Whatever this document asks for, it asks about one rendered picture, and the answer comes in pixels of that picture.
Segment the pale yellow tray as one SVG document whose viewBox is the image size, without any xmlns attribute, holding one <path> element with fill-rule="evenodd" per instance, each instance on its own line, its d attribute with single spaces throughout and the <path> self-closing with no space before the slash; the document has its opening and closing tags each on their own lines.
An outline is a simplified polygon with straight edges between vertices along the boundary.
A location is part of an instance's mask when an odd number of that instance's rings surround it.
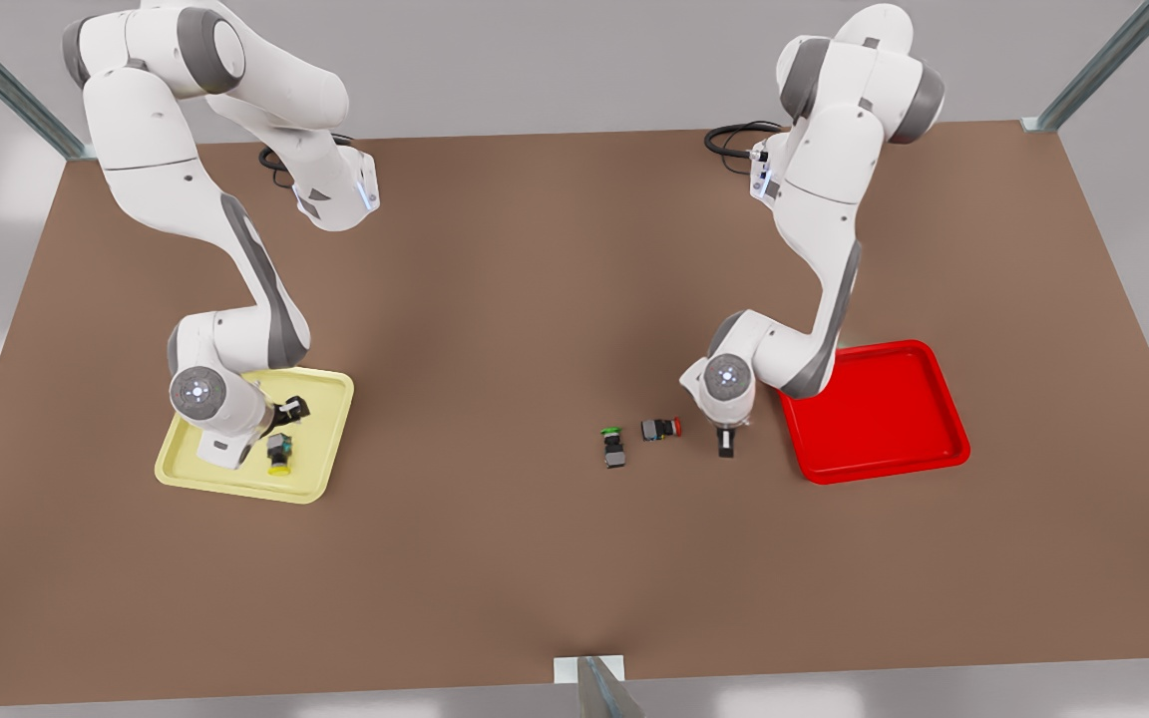
<svg viewBox="0 0 1149 718">
<path fill-rule="evenodd" d="M 259 383 L 269 397 L 286 400 L 300 396 L 309 415 L 299 423 L 273 429 L 290 437 L 288 473 L 271 476 L 268 470 L 267 441 L 260 440 L 242 460 L 241 468 L 216 468 L 196 455 L 203 432 L 179 417 L 165 432 L 155 463 L 155 476 L 163 485 L 228 494 L 241 497 L 291 502 L 306 505 L 318 500 L 327 487 L 339 442 L 345 432 L 354 396 L 350 377 L 332 371 L 296 366 L 278 371 L 242 375 Z"/>
</svg>

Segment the silver frame post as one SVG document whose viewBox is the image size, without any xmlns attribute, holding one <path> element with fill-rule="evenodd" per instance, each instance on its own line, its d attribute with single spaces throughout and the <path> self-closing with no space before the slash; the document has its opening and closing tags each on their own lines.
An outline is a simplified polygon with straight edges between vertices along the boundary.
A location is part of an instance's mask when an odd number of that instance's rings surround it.
<svg viewBox="0 0 1149 718">
<path fill-rule="evenodd" d="M 0 63 L 0 101 L 10 109 L 20 119 L 31 128 L 36 136 L 43 138 L 51 149 L 57 152 L 61 159 L 68 161 L 88 161 L 95 159 L 95 154 L 86 142 L 80 142 L 74 132 L 60 122 L 40 100 L 18 82 L 14 74 L 9 72 Z"/>
<path fill-rule="evenodd" d="M 1132 11 L 1129 18 L 1117 28 L 1079 74 L 1054 96 L 1043 111 L 1036 117 L 1020 119 L 1021 128 L 1027 133 L 1047 136 L 1058 133 L 1067 119 L 1085 105 L 1111 78 L 1117 69 L 1149 38 L 1149 0 L 1143 0 Z"/>
<path fill-rule="evenodd" d="M 646 718 L 623 682 L 623 655 L 556 657 L 555 684 L 574 684 L 579 718 Z"/>
</svg>

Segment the red tray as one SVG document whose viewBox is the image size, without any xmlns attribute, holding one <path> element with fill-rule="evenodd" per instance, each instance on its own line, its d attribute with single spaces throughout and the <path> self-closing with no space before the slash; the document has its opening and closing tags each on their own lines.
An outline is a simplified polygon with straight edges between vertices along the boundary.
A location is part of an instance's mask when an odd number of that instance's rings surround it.
<svg viewBox="0 0 1149 718">
<path fill-rule="evenodd" d="M 815 485 L 957 468 L 970 456 L 943 371 L 918 340 L 845 347 L 820 395 L 778 396 L 795 460 Z"/>
</svg>

